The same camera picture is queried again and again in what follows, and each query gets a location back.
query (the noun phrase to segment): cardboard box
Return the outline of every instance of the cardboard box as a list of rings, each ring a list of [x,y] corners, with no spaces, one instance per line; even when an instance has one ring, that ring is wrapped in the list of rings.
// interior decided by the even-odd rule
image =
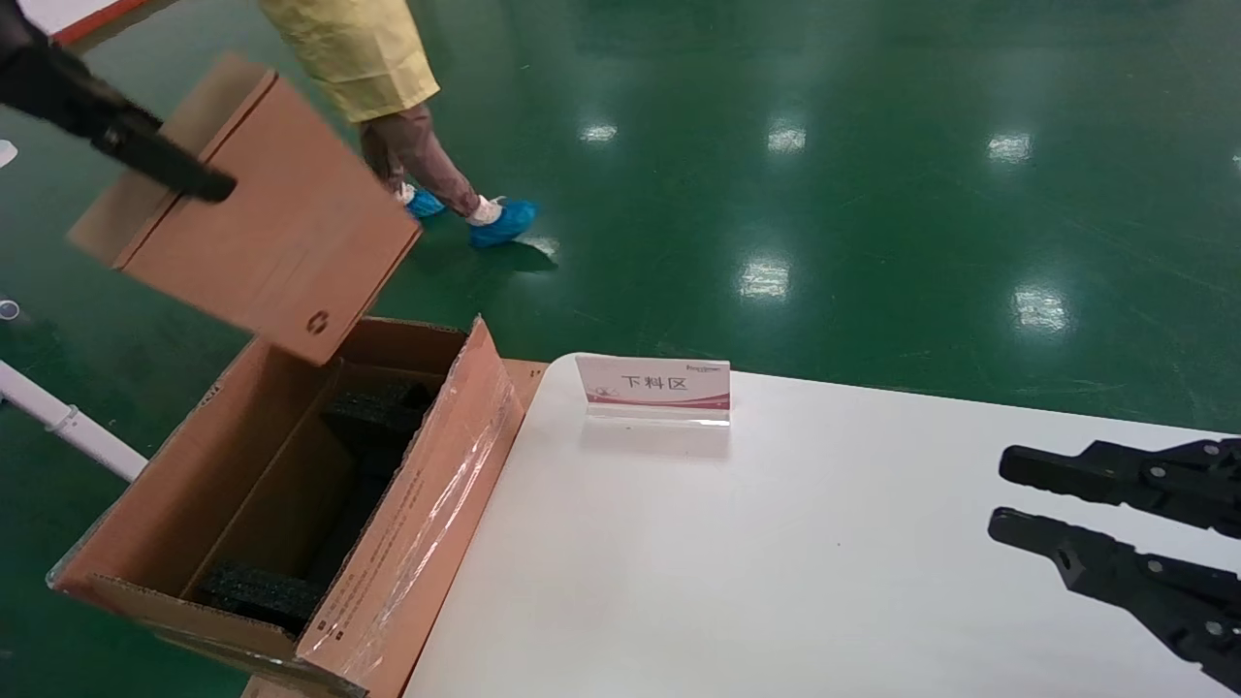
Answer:
[[[422,229],[274,71],[226,57],[160,130],[237,178],[221,204],[123,173],[69,240],[323,364]]]
[[[217,560],[309,564],[352,476],[319,410],[385,376],[438,397],[307,631],[200,604]],[[307,696],[400,696],[524,415],[482,320],[367,318],[324,366],[254,340],[50,584]]]
[[[513,379],[517,401],[524,409],[529,410],[530,402],[539,391],[539,384],[542,383],[547,364],[520,359],[504,359],[504,368],[508,369],[509,378]],[[249,682],[246,683],[241,698],[302,698],[302,694],[279,683],[273,683],[262,676],[252,676]]]
[[[48,585],[304,696],[396,698],[525,409],[482,320],[362,319],[421,229],[274,72],[222,61],[163,133],[233,174],[232,196],[125,173],[71,238],[258,337]],[[205,605],[217,561],[311,564],[359,477],[320,409],[393,379],[438,395],[305,630]]]

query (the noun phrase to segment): leg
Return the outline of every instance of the leg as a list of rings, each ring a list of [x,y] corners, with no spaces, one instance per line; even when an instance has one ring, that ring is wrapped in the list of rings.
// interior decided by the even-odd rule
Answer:
[[[426,104],[364,123],[364,152],[367,133],[375,134],[375,140],[383,143],[385,153],[391,153],[418,185],[434,194],[458,216],[469,217],[478,210],[478,193],[439,145],[431,122],[431,109]]]
[[[388,191],[392,194],[401,191],[401,185],[405,184],[405,168],[388,150],[387,142],[376,133],[370,122],[360,124],[359,130],[361,132],[362,159],[366,160],[367,166]]]

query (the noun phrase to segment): black robotic arm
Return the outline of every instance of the black robotic arm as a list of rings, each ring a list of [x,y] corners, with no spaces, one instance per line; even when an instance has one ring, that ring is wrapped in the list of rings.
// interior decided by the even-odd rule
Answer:
[[[1077,456],[1010,446],[1000,477],[1241,538],[1241,438],[1142,451],[1096,441]],[[1139,554],[1103,533],[1000,507],[990,537],[1042,555],[1076,594],[1127,610],[1168,650],[1241,696],[1241,579]]]
[[[17,0],[0,0],[0,104],[84,138],[174,191],[218,202],[237,186],[160,135],[159,118],[91,75],[26,19]]]

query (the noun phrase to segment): red and white sign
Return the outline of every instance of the red and white sign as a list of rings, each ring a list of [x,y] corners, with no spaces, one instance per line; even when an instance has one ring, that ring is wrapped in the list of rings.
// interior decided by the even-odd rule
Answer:
[[[577,356],[592,405],[728,411],[728,361]]]

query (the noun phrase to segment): white tabletop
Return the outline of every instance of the white tabletop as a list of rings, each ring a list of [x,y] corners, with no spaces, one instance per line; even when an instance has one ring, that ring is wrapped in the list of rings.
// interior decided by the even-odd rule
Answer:
[[[987,535],[1008,505],[1237,569],[1236,540],[997,473],[1013,443],[1215,435],[742,373],[733,402],[725,431],[587,419],[552,364],[406,696],[1231,696]]]

